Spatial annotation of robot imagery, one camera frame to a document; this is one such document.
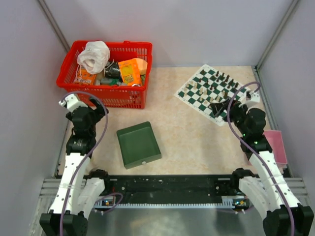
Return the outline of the green white chess mat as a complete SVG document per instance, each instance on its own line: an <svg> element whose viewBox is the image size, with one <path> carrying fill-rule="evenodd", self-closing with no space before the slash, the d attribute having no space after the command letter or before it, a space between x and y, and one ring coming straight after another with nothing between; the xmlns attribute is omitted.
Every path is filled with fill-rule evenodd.
<svg viewBox="0 0 315 236"><path fill-rule="evenodd" d="M175 96L214 124L223 126L226 116L214 118L210 104L228 103L241 86L230 75L205 64L176 91Z"/></svg>

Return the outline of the dark green plastic tray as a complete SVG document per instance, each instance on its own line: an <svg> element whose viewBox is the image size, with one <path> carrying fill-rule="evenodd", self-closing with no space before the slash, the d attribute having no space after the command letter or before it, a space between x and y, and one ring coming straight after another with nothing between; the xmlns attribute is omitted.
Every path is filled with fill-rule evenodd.
<svg viewBox="0 0 315 236"><path fill-rule="evenodd" d="M161 159L151 123L146 121L116 132L124 167L128 170Z"/></svg>

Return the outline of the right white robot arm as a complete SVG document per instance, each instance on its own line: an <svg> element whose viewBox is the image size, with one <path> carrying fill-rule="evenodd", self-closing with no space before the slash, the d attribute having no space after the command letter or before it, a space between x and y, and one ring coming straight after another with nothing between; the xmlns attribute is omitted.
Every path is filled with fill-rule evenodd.
<svg viewBox="0 0 315 236"><path fill-rule="evenodd" d="M249 198L262 218L267 236L308 236L314 212L310 206L301 204L281 174L264 135L266 114L254 107L258 102L259 97L248 92L245 103L227 99L210 104L215 115L227 111L223 120L241 132L238 137L241 149L258 172L255 175L250 170L236 169L229 183L230 190Z"/></svg>

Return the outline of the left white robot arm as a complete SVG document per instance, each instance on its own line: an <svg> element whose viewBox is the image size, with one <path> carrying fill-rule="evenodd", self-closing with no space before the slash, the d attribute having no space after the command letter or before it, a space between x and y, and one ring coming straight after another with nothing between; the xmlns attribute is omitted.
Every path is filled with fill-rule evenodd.
<svg viewBox="0 0 315 236"><path fill-rule="evenodd" d="M58 191L47 213L40 216L40 226L48 236L84 236L88 230L88 218L98 196L111 191L109 180L91 177L82 186L86 168L92 153L99 145L96 139L96 124L108 118L108 110L94 95L89 101L91 108L81 101L80 92L69 92L59 105L68 110L66 118L73 128L66 143L65 166Z"/></svg>

